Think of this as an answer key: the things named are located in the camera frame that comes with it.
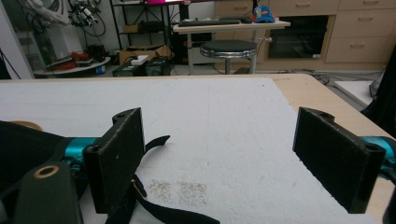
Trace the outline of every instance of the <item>pink object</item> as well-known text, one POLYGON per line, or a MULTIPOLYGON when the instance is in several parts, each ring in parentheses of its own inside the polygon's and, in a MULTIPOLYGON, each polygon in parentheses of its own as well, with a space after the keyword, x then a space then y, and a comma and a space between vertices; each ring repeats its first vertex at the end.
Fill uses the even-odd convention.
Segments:
POLYGON ((147 0, 148 5, 164 4, 165 0, 147 0))

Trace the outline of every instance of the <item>crumbs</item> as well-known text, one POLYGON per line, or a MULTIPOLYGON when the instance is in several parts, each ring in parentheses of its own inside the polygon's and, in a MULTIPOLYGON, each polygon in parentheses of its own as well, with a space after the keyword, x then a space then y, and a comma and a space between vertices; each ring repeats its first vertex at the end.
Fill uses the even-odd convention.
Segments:
POLYGON ((167 181, 151 180, 148 194, 163 203, 180 203, 190 206, 207 204, 207 185, 201 183, 176 182, 171 185, 167 181))

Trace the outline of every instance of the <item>drawer handle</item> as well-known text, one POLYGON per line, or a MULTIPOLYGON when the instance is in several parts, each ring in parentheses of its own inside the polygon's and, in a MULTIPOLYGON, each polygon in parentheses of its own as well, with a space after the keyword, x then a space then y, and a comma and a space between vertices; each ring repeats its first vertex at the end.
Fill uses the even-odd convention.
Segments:
POLYGON ((296 3, 297 7, 310 7, 311 3, 296 3))
POLYGON ((235 10, 246 10, 248 7, 233 7, 235 10))
POLYGON ((378 4, 379 0, 364 0, 363 4, 378 4))
POLYGON ((350 44, 349 45, 351 48, 353 48, 353 49, 357 49, 357 48, 364 48, 364 46, 366 46, 364 43, 360 43, 360 44, 355 44, 355 43, 352 43, 352 44, 350 44))
POLYGON ((359 16, 359 21, 372 21, 374 16, 359 16))

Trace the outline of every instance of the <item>wooden cabinet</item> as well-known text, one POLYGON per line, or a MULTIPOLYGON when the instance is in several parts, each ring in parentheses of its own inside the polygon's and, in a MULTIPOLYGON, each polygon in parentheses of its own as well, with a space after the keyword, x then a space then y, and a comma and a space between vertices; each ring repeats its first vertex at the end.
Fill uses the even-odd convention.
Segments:
MULTIPOLYGON (((271 59, 268 44, 262 43, 258 70, 383 69, 396 45, 396 0, 266 0, 259 5, 269 6, 277 17, 327 15, 329 22, 320 59, 271 59)), ((250 11, 248 0, 216 2, 216 17, 250 11)), ((250 37, 247 33, 221 36, 250 37)))
POLYGON ((338 10, 361 10, 396 7, 395 0, 341 0, 338 10))
POLYGON ((394 47, 389 39, 396 38, 393 3, 396 1, 341 0, 343 10, 336 15, 325 62, 385 63, 391 53, 388 49, 394 47))
POLYGON ((337 13, 338 0, 271 0, 269 7, 278 17, 317 16, 337 13))

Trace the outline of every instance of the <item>white foam board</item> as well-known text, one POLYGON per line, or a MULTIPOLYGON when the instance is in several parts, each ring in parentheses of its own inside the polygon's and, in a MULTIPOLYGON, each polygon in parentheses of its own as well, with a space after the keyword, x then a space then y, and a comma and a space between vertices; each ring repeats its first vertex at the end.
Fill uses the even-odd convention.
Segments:
MULTIPOLYGON (((146 142, 170 134, 137 174, 148 200, 221 223, 375 223, 349 215, 292 151, 297 115, 268 78, 0 84, 0 119, 62 136, 101 136, 142 107, 146 142)), ((104 223, 89 194, 84 223, 104 223)), ((137 206, 131 223, 161 223, 137 206)))

